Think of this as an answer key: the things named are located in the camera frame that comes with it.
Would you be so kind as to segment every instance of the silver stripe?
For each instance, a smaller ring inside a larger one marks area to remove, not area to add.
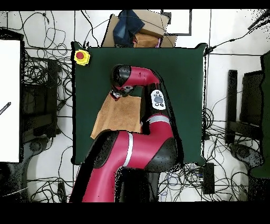
[[[130,161],[130,158],[132,155],[132,149],[133,149],[133,135],[131,133],[129,133],[129,148],[128,148],[126,161],[124,162],[123,166],[127,166],[129,164],[129,161]]]
[[[158,115],[158,116],[151,117],[147,121],[150,124],[154,123],[154,122],[166,122],[166,123],[170,124],[170,119],[168,117],[163,116],[163,115]]]

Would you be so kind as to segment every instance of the red button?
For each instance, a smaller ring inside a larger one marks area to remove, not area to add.
[[[78,53],[76,54],[76,57],[77,57],[78,59],[83,59],[83,58],[84,58],[84,55],[83,55],[82,52],[78,52]]]

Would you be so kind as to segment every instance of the emergency stop button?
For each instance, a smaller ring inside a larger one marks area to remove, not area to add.
[[[78,52],[78,53],[76,54],[76,57],[77,57],[78,59],[83,59],[83,58],[84,58],[84,55],[83,55],[82,52]]]
[[[85,66],[89,63],[90,55],[88,51],[78,50],[75,51],[75,57],[74,60],[77,64],[80,64],[82,66]]]

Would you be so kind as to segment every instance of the yellow button housing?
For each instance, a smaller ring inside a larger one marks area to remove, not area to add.
[[[83,54],[82,59],[77,58],[76,55],[77,55],[78,52],[81,52]],[[85,66],[86,64],[89,63],[89,59],[90,59],[90,55],[89,55],[89,53],[87,51],[83,51],[83,50],[75,51],[74,60],[76,61],[77,64]]]

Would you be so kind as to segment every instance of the blue cloth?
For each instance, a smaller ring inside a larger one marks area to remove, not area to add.
[[[119,22],[113,30],[113,39],[116,45],[133,46],[133,37],[144,26],[144,23],[133,10],[123,10],[119,16]]]

